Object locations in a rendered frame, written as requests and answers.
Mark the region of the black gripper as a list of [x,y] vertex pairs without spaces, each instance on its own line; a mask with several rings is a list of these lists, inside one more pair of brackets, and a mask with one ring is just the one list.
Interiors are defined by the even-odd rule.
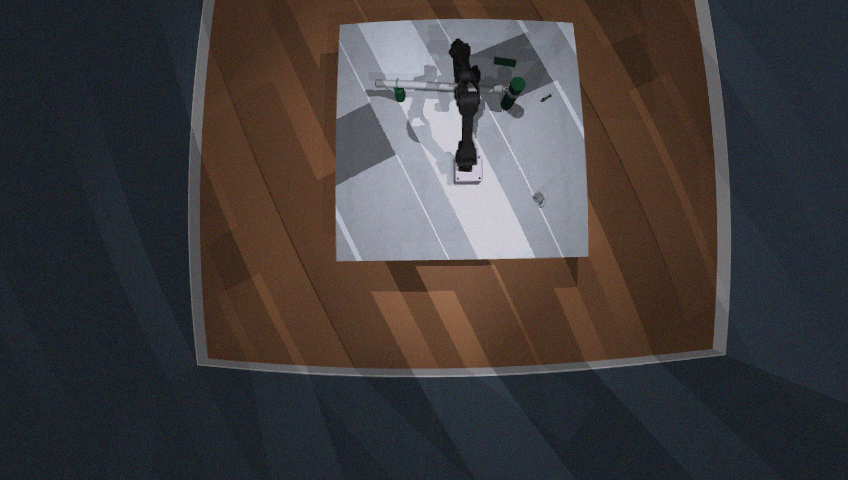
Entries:
[[[455,72],[454,72],[454,83],[457,83],[457,86],[458,86],[459,74],[456,74]],[[455,95],[455,90],[456,90],[457,86],[454,87],[454,95]],[[466,82],[461,82],[460,86],[458,87],[457,94],[458,93],[465,93],[465,92],[469,92],[469,88],[468,88]]]

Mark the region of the dark green cylinder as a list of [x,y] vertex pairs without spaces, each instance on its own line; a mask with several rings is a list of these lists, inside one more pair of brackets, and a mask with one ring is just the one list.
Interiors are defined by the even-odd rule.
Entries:
[[[510,82],[510,86],[508,87],[509,93],[517,96],[520,95],[519,93],[525,88],[525,81],[521,77],[513,77],[511,80],[512,81]],[[514,101],[516,99],[510,98],[506,92],[501,102],[502,109],[509,110],[515,103]]]
[[512,59],[504,59],[504,58],[496,58],[496,57],[494,59],[494,64],[496,64],[496,65],[510,66],[510,67],[513,67],[513,68],[515,67],[516,62],[517,62],[517,60],[512,60]]

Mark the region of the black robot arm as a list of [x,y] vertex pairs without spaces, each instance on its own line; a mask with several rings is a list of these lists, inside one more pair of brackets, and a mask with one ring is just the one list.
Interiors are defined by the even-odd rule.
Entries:
[[[471,49],[468,43],[464,44],[461,39],[455,39],[449,50],[453,58],[453,68],[459,74],[459,83],[455,90],[455,97],[459,113],[462,115],[462,141],[458,142],[458,150],[455,153],[455,162],[461,172],[472,172],[472,165],[477,165],[477,149],[473,141],[473,116],[478,112],[480,104],[480,70],[478,66],[470,66],[469,56]],[[476,91],[458,93],[461,82],[472,83]],[[471,171],[470,171],[471,170]]]

